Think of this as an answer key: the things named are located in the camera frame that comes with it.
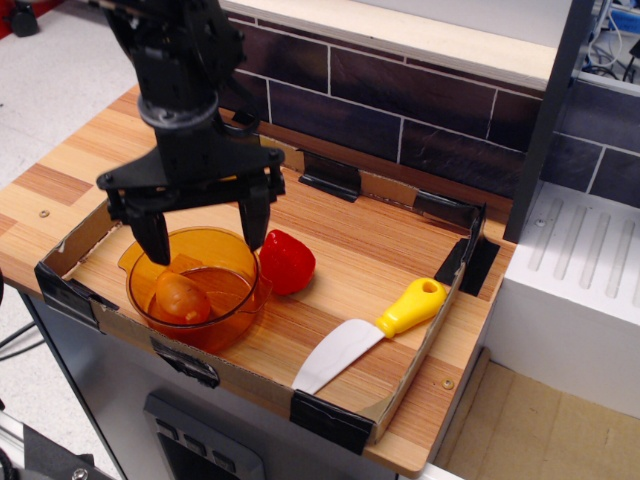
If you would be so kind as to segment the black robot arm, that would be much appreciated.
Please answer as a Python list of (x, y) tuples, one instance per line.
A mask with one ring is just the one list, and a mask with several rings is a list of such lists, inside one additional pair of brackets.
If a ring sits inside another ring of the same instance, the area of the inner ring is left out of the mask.
[(284, 194), (284, 154), (253, 135), (260, 114), (234, 79), (244, 35), (216, 1), (103, 1), (109, 26), (136, 72), (142, 120), (155, 132), (147, 154), (102, 174), (114, 220), (149, 259), (170, 262), (165, 213), (235, 202), (251, 250)]

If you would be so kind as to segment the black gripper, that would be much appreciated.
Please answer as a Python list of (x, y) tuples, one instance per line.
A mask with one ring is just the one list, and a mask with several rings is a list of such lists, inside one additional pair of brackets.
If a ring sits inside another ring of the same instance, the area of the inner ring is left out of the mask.
[(286, 192), (284, 153), (264, 147), (251, 129), (226, 124), (219, 98), (170, 105), (141, 95), (141, 119), (156, 144), (141, 157), (98, 176), (111, 216), (128, 223), (155, 264), (171, 261), (164, 214), (235, 202), (246, 245), (259, 249), (267, 235), (271, 204)]

